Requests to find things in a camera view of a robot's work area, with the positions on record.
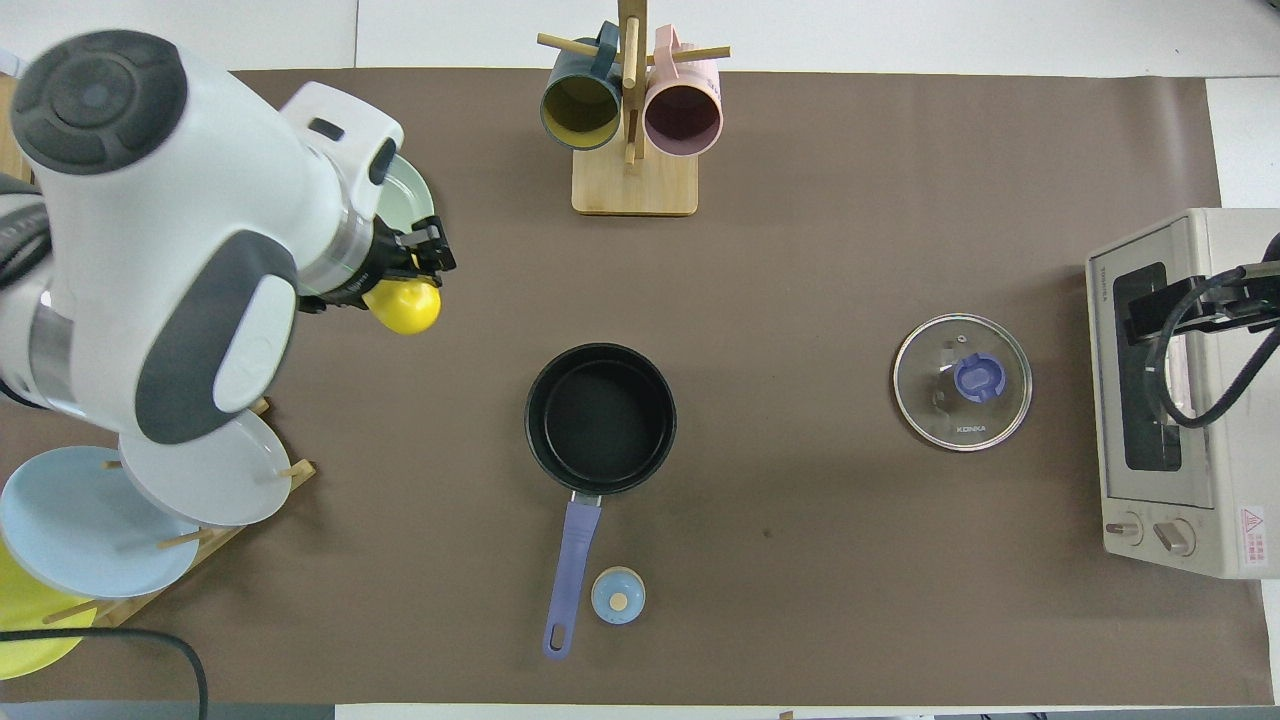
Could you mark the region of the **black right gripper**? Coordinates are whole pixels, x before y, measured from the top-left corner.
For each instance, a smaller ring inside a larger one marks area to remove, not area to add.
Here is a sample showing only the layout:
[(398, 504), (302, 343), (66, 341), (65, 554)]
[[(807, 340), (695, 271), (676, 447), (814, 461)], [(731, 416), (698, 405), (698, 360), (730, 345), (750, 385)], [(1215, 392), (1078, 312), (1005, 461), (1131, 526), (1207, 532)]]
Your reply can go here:
[(1190, 331), (1216, 333), (1244, 328), (1260, 333), (1277, 328), (1279, 319), (1279, 237), (1267, 243), (1260, 263), (1245, 264), (1219, 277), (1192, 275), (1172, 284), (1167, 297), (1162, 290), (1135, 296), (1126, 302), (1126, 341), (1147, 343), (1162, 328), (1170, 334)]

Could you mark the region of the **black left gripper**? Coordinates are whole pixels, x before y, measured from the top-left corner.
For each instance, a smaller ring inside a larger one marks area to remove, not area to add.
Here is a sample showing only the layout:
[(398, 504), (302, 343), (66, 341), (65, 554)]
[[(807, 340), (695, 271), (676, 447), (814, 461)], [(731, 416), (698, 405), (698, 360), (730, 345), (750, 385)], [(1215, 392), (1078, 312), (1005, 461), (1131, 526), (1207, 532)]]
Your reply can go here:
[(404, 233), (390, 228), (380, 217), (372, 220), (370, 250), (348, 278), (325, 293), (298, 296), (298, 311), (320, 314), (329, 307), (370, 309), (365, 296), (383, 281), (425, 281), (439, 290), (442, 274), (457, 268), (454, 254), (439, 215), (422, 217)]

